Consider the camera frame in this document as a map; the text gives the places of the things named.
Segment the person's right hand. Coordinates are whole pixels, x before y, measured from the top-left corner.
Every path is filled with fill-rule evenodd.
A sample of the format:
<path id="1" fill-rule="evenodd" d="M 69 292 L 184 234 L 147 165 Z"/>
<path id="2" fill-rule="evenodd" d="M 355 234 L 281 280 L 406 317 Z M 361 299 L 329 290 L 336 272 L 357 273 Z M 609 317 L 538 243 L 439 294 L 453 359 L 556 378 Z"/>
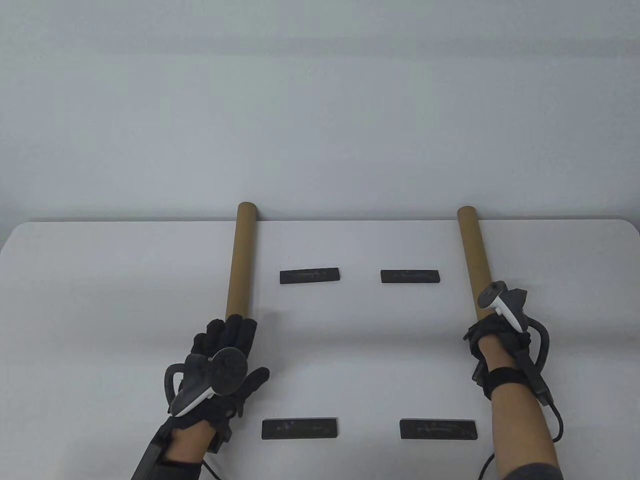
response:
<path id="1" fill-rule="evenodd" d="M 463 340 L 467 341 L 471 356 L 477 359 L 476 370 L 479 373 L 488 373 L 492 368 L 489 366 L 485 354 L 481 350 L 482 339 L 495 338 L 499 349 L 509 357 L 506 368 L 520 371 L 521 368 L 516 361 L 516 354 L 521 351 L 530 352 L 531 336 L 525 331 L 519 333 L 501 315 L 494 313 L 486 316 L 469 327 Z"/>

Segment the person's left hand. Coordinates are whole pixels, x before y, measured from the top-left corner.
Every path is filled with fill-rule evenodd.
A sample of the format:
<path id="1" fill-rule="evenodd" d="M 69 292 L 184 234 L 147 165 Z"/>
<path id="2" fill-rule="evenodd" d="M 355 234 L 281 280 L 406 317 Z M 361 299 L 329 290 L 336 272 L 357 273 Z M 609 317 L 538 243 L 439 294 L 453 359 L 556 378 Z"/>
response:
<path id="1" fill-rule="evenodd" d="M 231 438 L 230 422 L 242 418 L 248 398 L 270 378 L 261 366 L 249 372 L 249 355 L 258 324 L 233 314 L 208 323 L 182 363 L 165 374 L 171 435 L 203 428 L 206 451 L 217 452 Z"/>

